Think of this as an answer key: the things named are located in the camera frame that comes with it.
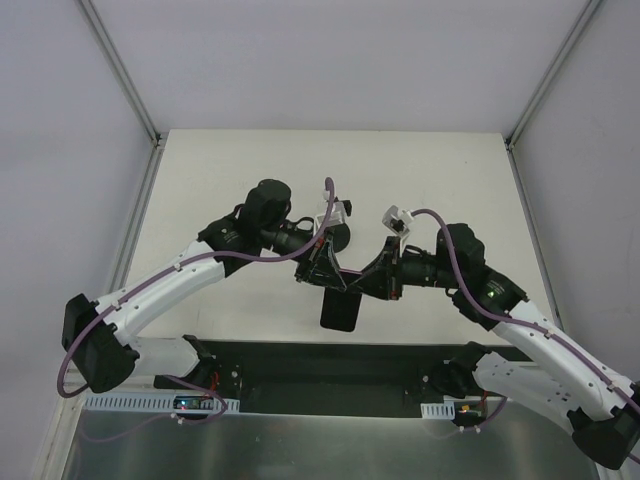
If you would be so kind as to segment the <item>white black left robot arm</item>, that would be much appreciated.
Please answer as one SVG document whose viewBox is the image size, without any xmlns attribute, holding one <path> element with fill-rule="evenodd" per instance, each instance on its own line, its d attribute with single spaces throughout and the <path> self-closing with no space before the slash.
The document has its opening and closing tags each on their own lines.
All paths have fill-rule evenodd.
<svg viewBox="0 0 640 480">
<path fill-rule="evenodd" d="M 90 300 L 78 294 L 65 306 L 61 343 L 66 355 L 56 386 L 63 398 L 69 366 L 75 366 L 86 389 L 105 393 L 131 377 L 165 377 L 188 388 L 210 386 L 215 361 L 192 335 L 175 338 L 141 336 L 151 322 L 199 290 L 227 279 L 251 263 L 301 261 L 350 216 L 350 201 L 335 194 L 325 180 L 323 212 L 308 218 L 309 229 L 290 221 L 291 190 L 265 179 L 252 188 L 231 213 L 213 221 L 166 265 L 142 279 Z"/>
</svg>

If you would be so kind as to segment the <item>purple smartphone black screen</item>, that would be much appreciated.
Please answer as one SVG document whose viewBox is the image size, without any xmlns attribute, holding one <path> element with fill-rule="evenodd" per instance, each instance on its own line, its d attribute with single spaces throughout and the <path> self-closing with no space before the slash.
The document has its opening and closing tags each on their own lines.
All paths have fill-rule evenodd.
<svg viewBox="0 0 640 480">
<path fill-rule="evenodd" d="M 356 329 L 362 294 L 325 288 L 320 326 L 326 330 L 351 333 Z"/>
</svg>

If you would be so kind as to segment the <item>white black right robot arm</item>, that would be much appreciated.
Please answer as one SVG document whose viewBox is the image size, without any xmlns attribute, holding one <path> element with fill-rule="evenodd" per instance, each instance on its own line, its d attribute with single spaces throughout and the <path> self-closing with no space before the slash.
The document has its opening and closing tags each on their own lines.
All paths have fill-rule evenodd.
<svg viewBox="0 0 640 480">
<path fill-rule="evenodd" d="M 468 343 L 439 365 L 434 389 L 463 398 L 477 389 L 508 397 L 568 432 L 578 449 L 600 466 L 618 470 L 639 441 L 639 385 L 597 360 L 549 320 L 526 292 L 489 267 L 485 246 L 463 223 L 437 234 L 430 254 L 407 244 L 409 224 L 388 219 L 389 246 L 361 279 L 381 273 L 398 299 L 406 286 L 446 290 L 459 313 L 507 341 L 537 366 L 513 366 L 496 351 Z"/>
</svg>

